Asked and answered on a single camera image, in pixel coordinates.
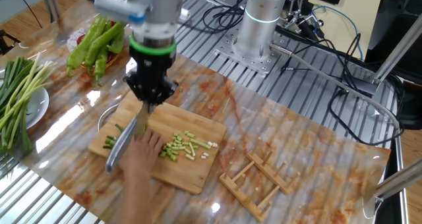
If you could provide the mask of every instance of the green pepper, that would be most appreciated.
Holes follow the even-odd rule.
[[[94,65],[101,46],[107,45],[110,40],[119,33],[120,30],[124,29],[124,27],[125,25],[116,23],[106,33],[102,34],[92,42],[90,49],[88,50],[88,53],[85,57],[85,65],[87,67],[92,67],[92,65]]]
[[[125,29],[122,29],[116,36],[111,39],[110,44],[107,45],[108,51],[112,53],[120,53],[125,44]]]
[[[110,28],[111,28],[111,23],[108,22],[107,26],[105,26],[104,28],[104,33],[106,33]],[[102,86],[100,84],[100,78],[104,76],[104,74],[106,73],[107,58],[108,58],[108,49],[107,49],[107,46],[103,45],[98,51],[97,59],[95,61],[95,69],[94,69],[95,80],[97,81],[97,84],[99,86]],[[88,67],[87,65],[87,68],[88,68],[88,73],[91,75],[92,67]]]
[[[106,26],[107,18],[99,16],[92,23],[91,27],[84,36],[84,39],[79,45],[72,51],[66,61],[67,65],[67,76],[71,76],[71,71],[80,67],[82,62],[85,60],[86,52],[92,42],[101,34],[103,34],[104,27]]]

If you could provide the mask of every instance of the metal pipe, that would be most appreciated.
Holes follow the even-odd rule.
[[[422,158],[398,171],[377,186],[375,196],[385,200],[422,179]]]
[[[422,34],[422,15],[416,20],[415,24],[409,29],[400,43],[391,52],[390,56],[385,60],[382,66],[372,77],[372,83],[379,85],[397,65],[398,61],[403,57],[410,46]]]
[[[51,22],[55,22],[60,18],[60,6],[57,0],[44,0],[45,7],[47,8],[48,13],[50,14]]]

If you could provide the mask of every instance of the red pepper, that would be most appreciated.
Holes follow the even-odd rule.
[[[76,44],[79,45],[79,43],[84,39],[85,35],[79,36],[79,38],[76,40]]]

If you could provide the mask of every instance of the wooden cutting board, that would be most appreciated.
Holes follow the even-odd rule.
[[[118,137],[120,131],[115,127],[115,124],[128,125],[139,111],[141,105],[142,102],[137,100],[132,92],[129,92],[110,120],[100,129],[88,149],[102,157],[108,157],[110,150],[103,149],[107,135]],[[184,130],[189,130],[201,142],[207,143],[211,141],[220,144],[227,130],[227,127],[221,123],[206,119],[168,103],[157,106],[154,113],[150,116],[148,127],[159,132],[164,138],[164,143],[172,141],[171,138],[174,132],[178,132],[183,137],[183,141],[189,141],[189,137],[183,134]],[[179,151],[177,162],[170,160],[169,157],[158,157],[151,172],[152,177],[192,194],[200,194],[211,170],[212,163],[217,156],[218,148],[206,149],[199,146],[195,152],[196,157],[194,161],[185,157],[186,152],[184,151]],[[201,159],[200,157],[204,152],[210,155],[206,159]]]

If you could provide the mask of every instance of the cable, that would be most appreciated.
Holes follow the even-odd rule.
[[[374,144],[369,144],[369,143],[366,143],[366,142],[364,142],[364,141],[362,141],[359,137],[357,137],[356,136],[356,134],[354,134],[353,133],[353,131],[351,131],[351,129],[337,116],[337,115],[335,115],[335,113],[332,111],[332,108],[331,108],[331,105],[332,105],[332,101],[334,101],[334,99],[337,97],[337,96],[339,96],[341,93],[346,93],[346,92],[344,92],[344,91],[340,91],[340,92],[338,92],[334,97],[332,97],[331,98],[331,100],[330,100],[330,102],[328,103],[328,108],[329,108],[329,110],[330,110],[330,112],[331,113],[333,113],[333,115],[335,115],[335,117],[336,117],[336,119],[339,121],[339,123],[348,131],[348,132],[350,132],[350,134],[357,140],[357,141],[359,141],[359,142],[361,142],[361,143],[363,143],[363,144],[366,144],[366,145],[371,145],[371,146],[376,146],[376,145],[379,145],[379,144],[383,144],[383,143],[385,143],[385,142],[388,142],[388,141],[391,141],[391,140],[393,140],[393,139],[395,139],[395,138],[397,138],[397,137],[399,137],[400,135],[402,135],[403,134],[403,132],[404,132],[404,130],[402,129],[400,132],[399,132],[399,130],[400,130],[400,128],[402,127],[402,125],[401,125],[401,123],[400,123],[400,121],[397,119],[397,117],[389,110],[389,109],[387,109],[387,108],[385,108],[383,105],[381,105],[380,103],[378,103],[378,102],[376,102],[376,101],[374,101],[374,100],[372,100],[371,98],[368,98],[367,96],[364,96],[363,94],[361,94],[361,93],[359,93],[359,92],[357,92],[357,91],[355,91],[355,90],[353,90],[353,89],[351,89],[350,87],[348,87],[348,86],[346,86],[346,85],[344,85],[344,84],[342,84],[341,82],[339,82],[339,81],[337,81],[337,80],[335,80],[335,79],[333,79],[333,78],[331,78],[330,76],[328,76],[328,75],[326,75],[326,74],[324,74],[323,72],[321,72],[320,70],[318,70],[318,69],[316,69],[316,68],[314,68],[312,65],[310,65],[308,62],[306,62],[304,59],[302,59],[302,58],[300,58],[299,56],[297,56],[296,54],[294,54],[294,53],[292,53],[291,54],[291,57],[292,58],[294,58],[294,59],[297,59],[299,62],[301,62],[302,64],[304,64],[306,67],[308,67],[309,69],[311,69],[311,70],[313,70],[315,73],[317,73],[319,76],[321,76],[321,77],[323,77],[323,78],[325,78],[325,79],[327,79],[328,81],[330,81],[330,82],[332,82],[332,83],[334,83],[335,85],[337,85],[337,86],[339,86],[339,87],[341,87],[342,89],[344,89],[346,92],[349,92],[349,93],[351,93],[351,94],[353,94],[353,95],[355,95],[355,96],[357,96],[357,97],[359,97],[359,98],[361,98],[363,101],[366,101],[366,102],[368,102],[368,103],[370,103],[371,105],[373,105],[373,106],[375,106],[376,108],[378,108],[379,110],[381,110],[381,111],[383,111],[384,113],[386,113],[389,117],[390,117],[390,119],[392,120],[392,123],[393,123],[393,126],[394,126],[394,132],[393,132],[393,137],[391,137],[391,138],[389,138],[389,139],[387,139],[387,140],[385,140],[385,141],[382,141],[382,142],[377,142],[377,143],[374,143]]]
[[[358,31],[357,31],[357,27],[356,27],[355,23],[354,23],[354,22],[353,22],[353,21],[352,21],[352,20],[351,20],[348,16],[346,16],[344,13],[340,12],[340,11],[339,11],[339,10],[337,10],[337,9],[334,9],[334,8],[332,8],[332,7],[327,7],[327,6],[319,6],[319,7],[315,8],[315,9],[313,9],[313,10],[311,11],[311,13],[315,16],[314,11],[315,11],[315,10],[317,10],[317,9],[321,9],[321,8],[333,10],[333,11],[335,11],[335,12],[337,12],[337,13],[341,14],[342,16],[346,17],[346,18],[347,18],[347,19],[351,22],[351,24],[353,25],[353,27],[355,28],[356,35],[358,35]],[[360,54],[361,54],[361,60],[363,61],[363,53],[362,53],[361,46],[358,44],[357,48],[359,49],[359,52],[360,52]]]
[[[188,25],[188,21],[182,23],[182,27],[186,26],[188,28],[191,28],[193,30],[198,30],[207,34],[216,34],[216,33],[220,33],[220,32],[224,32],[226,30],[229,30],[235,26],[237,26],[240,22],[242,22],[243,20],[243,13],[245,12],[242,8],[240,8],[240,4],[243,2],[243,0],[236,0],[236,4],[234,4],[233,6],[230,5],[218,5],[215,7],[211,7],[210,9],[207,9],[202,18],[201,21],[204,24],[205,28],[203,29],[199,29],[196,28],[195,26],[191,26]],[[218,9],[225,9],[224,11],[220,12],[220,13],[216,13],[212,18],[217,20],[218,26],[212,27],[211,25],[209,25],[209,23],[207,23],[205,21],[205,18],[212,12]],[[225,20],[225,16],[229,17],[229,21],[227,24],[224,23]]]
[[[347,64],[345,64],[345,62],[346,61],[343,61],[341,58],[340,58],[340,55],[339,55],[339,53],[338,53],[338,51],[336,50],[336,47],[334,47],[334,44],[330,41],[330,40],[326,40],[326,39],[323,39],[323,40],[320,40],[320,41],[318,41],[318,42],[313,42],[313,43],[311,43],[310,45],[308,45],[308,46],[306,46],[306,47],[304,47],[304,48],[302,48],[302,49],[300,49],[300,50],[298,50],[298,51],[296,51],[296,52],[293,52],[294,54],[298,54],[298,53],[300,53],[300,52],[302,52],[302,51],[304,51],[304,50],[306,50],[306,49],[308,49],[308,48],[310,48],[310,47],[312,47],[312,46],[316,46],[316,45],[318,45],[319,43],[321,43],[321,42],[327,42],[327,43],[329,43],[330,45],[331,45],[331,47],[332,47],[332,49],[334,50],[334,54],[336,54],[336,56],[337,56],[337,59],[339,60],[339,62],[340,62],[340,64],[343,66],[343,69],[344,69],[344,78],[345,78],[345,81],[354,89],[354,90],[358,90],[357,89],[357,86],[355,85],[355,83],[354,83],[354,81],[353,81],[353,78],[352,78],[352,76],[351,76],[351,73],[350,73],[350,70],[348,69],[348,67],[347,67]],[[287,68],[288,67],[288,65],[289,65],[289,63],[290,63],[290,61],[291,61],[291,57],[287,60],[287,62],[285,63],[285,65],[282,67],[282,70],[283,69],[285,69],[285,68]]]
[[[32,9],[31,9],[31,7],[29,6],[29,4],[28,4],[25,0],[23,0],[23,1],[25,2],[26,6],[29,8],[29,11],[31,11],[32,15],[34,15],[35,19],[37,20],[38,24],[40,25],[40,27],[41,27],[41,29],[42,29],[42,25],[41,25],[40,21],[38,20],[38,18],[37,18],[37,16],[35,15],[35,13],[32,11]]]

